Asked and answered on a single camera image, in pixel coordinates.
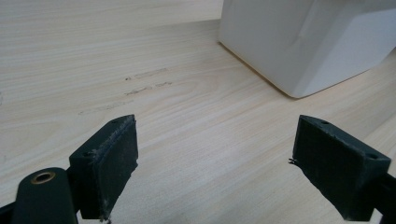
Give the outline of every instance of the white bin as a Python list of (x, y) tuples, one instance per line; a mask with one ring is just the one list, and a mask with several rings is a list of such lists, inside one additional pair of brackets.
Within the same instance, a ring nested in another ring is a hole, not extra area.
[(224, 0), (219, 41), (286, 94), (304, 97), (396, 47), (396, 0)]

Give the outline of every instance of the wood grain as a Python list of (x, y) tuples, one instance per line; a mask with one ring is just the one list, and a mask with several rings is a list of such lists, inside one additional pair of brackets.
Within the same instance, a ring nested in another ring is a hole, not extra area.
[(106, 122), (135, 114), (139, 166), (113, 223), (345, 223), (288, 165), (298, 117), (326, 119), (395, 160), (396, 51), (295, 100), (219, 43), (221, 6), (1, 1), (0, 205), (26, 175), (67, 168)]

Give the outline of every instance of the light wood surface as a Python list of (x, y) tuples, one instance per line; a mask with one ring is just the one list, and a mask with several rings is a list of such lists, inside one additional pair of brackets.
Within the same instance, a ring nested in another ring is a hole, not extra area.
[(135, 114), (139, 166), (113, 223), (345, 223), (288, 164), (298, 117), (326, 119), (395, 160), (396, 50), (295, 100), (219, 43), (221, 7), (0, 1), (0, 205), (26, 175), (67, 168), (105, 123)]

